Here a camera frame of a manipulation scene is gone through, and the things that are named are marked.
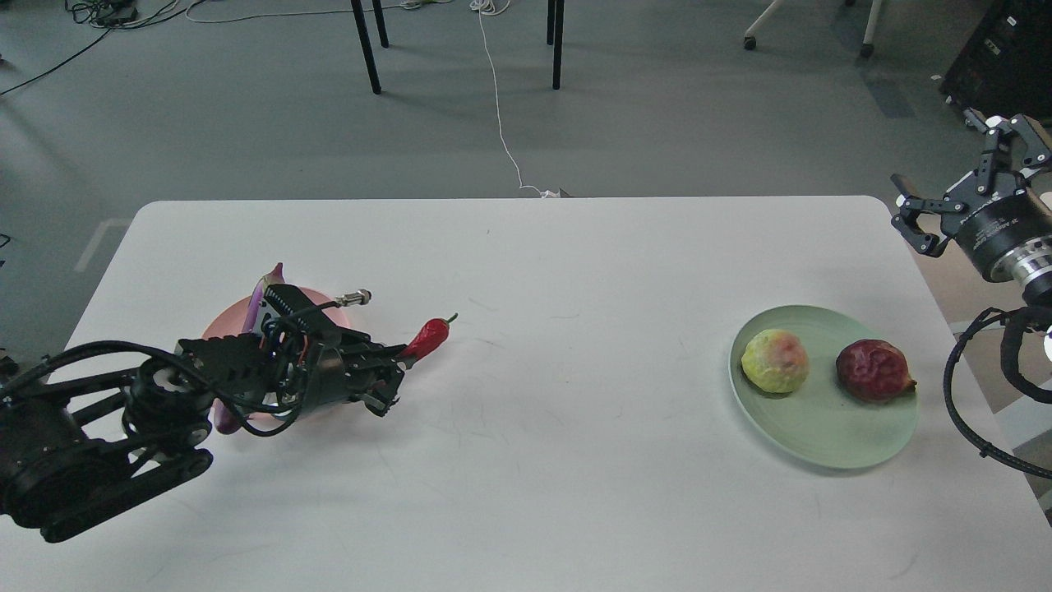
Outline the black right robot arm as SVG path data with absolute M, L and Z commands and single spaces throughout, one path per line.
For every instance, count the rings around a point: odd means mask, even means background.
M 952 423 L 980 456 L 1048 479 L 1048 469 L 999 449 L 962 419 L 952 382 L 969 342 L 986 327 L 1000 325 L 1002 374 L 1026 397 L 1050 402 L 1047 387 L 1021 374 L 1023 336 L 1050 333 L 1051 215 L 1031 187 L 1034 177 L 1050 171 L 1050 136 L 1021 113 L 987 117 L 968 108 L 963 119 L 984 138 L 977 166 L 939 199 L 920 197 L 905 176 L 894 173 L 891 180 L 899 196 L 891 225 L 917 254 L 939 257 L 955 243 L 983 280 L 990 284 L 1013 281 L 1021 288 L 1021 308 L 986 308 L 963 330 L 944 364 L 942 391 Z

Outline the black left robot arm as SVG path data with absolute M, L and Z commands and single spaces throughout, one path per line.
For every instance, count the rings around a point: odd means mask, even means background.
M 121 340 L 72 346 L 2 385 L 2 513 L 50 543 L 70 539 L 196 479 L 225 411 L 274 436 L 327 405 L 382 416 L 418 360 L 339 326 L 366 291 L 313 303 L 265 289 L 248 329 L 180 340 L 173 352 Z

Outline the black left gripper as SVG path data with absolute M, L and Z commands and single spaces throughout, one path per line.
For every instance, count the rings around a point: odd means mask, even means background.
M 384 417 L 399 400 L 402 377 L 383 377 L 383 368 L 403 364 L 411 368 L 416 356 L 406 355 L 405 344 L 380 345 L 357 342 L 342 346 L 341 352 L 331 346 L 313 345 L 303 363 L 305 372 L 302 412 L 337 402 L 361 402 L 369 412 Z

